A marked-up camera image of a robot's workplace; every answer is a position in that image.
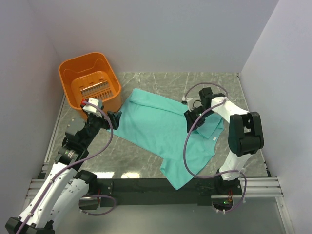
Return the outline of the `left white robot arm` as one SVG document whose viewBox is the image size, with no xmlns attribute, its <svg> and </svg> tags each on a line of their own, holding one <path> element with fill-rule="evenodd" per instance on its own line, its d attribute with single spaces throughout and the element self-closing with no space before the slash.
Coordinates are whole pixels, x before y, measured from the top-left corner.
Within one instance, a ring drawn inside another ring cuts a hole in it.
<svg viewBox="0 0 312 234">
<path fill-rule="evenodd" d="M 5 225 L 8 233 L 53 234 L 64 215 L 82 197 L 91 197 L 96 205 L 100 204 L 103 195 L 97 175 L 80 170 L 80 167 L 100 129 L 116 130 L 119 127 L 121 112 L 108 111 L 107 114 L 108 120 L 88 113 L 86 120 L 70 121 L 49 176 L 19 217 L 9 218 Z"/>
</svg>

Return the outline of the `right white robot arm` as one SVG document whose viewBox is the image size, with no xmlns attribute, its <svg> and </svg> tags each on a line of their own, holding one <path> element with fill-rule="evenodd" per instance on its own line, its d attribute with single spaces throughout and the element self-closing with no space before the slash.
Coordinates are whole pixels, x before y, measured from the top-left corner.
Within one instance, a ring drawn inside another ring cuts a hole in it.
<svg viewBox="0 0 312 234">
<path fill-rule="evenodd" d="M 243 175 L 247 160 L 264 146 L 261 117 L 258 112 L 244 110 L 228 99 L 228 92 L 214 93 L 210 87 L 199 91 L 198 98 L 182 97 L 188 110 L 184 113 L 187 121 L 187 136 L 198 129 L 205 119 L 218 114 L 229 124 L 229 153 L 223 165 L 213 175 L 214 190 L 224 195 L 234 182 Z"/>
</svg>

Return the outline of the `teal t-shirt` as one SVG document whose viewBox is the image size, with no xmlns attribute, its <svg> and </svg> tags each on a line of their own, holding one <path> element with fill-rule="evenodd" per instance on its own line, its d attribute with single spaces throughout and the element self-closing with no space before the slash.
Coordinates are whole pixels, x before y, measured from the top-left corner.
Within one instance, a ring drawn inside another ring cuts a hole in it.
<svg viewBox="0 0 312 234">
<path fill-rule="evenodd" d="M 187 136 L 187 109 L 180 102 L 135 88 L 120 109 L 119 127 L 114 131 L 114 135 L 161 157 L 160 170 L 177 190 L 215 155 L 224 130 L 223 118 L 212 114 Z"/>
</svg>

